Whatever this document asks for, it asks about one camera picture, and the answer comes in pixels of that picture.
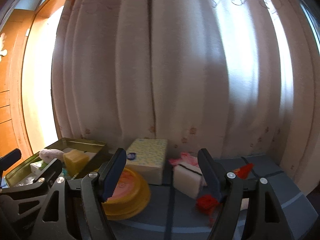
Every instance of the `yellow sponge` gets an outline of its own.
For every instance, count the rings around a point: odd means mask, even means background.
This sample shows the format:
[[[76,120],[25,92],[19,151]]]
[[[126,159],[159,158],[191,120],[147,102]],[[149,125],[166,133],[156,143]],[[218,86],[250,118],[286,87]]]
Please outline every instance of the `yellow sponge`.
[[[89,156],[82,151],[72,150],[63,155],[63,160],[69,175],[73,177],[89,162]]]

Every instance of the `metal screw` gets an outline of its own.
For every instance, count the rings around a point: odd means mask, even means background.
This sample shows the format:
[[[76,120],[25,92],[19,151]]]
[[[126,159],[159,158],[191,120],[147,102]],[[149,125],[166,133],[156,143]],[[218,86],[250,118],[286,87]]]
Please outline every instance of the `metal screw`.
[[[57,182],[58,182],[58,183],[64,182],[64,177],[59,177],[59,178],[57,178]]]
[[[266,178],[260,178],[260,182],[262,184],[267,184],[268,183],[268,180]]]
[[[233,172],[228,172],[228,173],[227,173],[227,177],[228,177],[229,179],[234,179],[234,178],[236,177],[236,175],[235,175]]]
[[[98,176],[98,173],[95,172],[95,171],[92,171],[92,172],[89,173],[89,177],[92,178],[92,179],[97,177],[97,176]]]

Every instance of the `pink lid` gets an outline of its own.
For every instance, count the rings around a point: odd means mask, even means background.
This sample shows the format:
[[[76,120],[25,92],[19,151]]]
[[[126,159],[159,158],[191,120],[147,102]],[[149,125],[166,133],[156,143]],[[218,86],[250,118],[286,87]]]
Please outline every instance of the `pink lid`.
[[[115,200],[129,195],[134,188],[134,182],[135,177],[129,171],[124,170],[112,197],[108,198],[108,200]]]

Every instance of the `yellow plate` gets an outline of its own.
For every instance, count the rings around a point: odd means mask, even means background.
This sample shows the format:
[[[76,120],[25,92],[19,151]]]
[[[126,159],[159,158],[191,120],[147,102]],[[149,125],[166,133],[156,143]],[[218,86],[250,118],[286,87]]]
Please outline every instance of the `yellow plate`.
[[[139,214],[149,201],[147,182],[135,171],[124,168],[113,196],[102,207],[109,220],[122,220]]]

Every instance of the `sheer curtain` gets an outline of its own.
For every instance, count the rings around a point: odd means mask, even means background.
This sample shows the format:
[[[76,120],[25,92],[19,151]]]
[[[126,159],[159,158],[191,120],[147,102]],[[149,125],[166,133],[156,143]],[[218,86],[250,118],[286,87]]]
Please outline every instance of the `sheer curtain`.
[[[268,153],[293,177],[315,103],[314,41],[297,6],[67,0],[52,61],[62,136],[113,148],[166,138],[171,157]]]

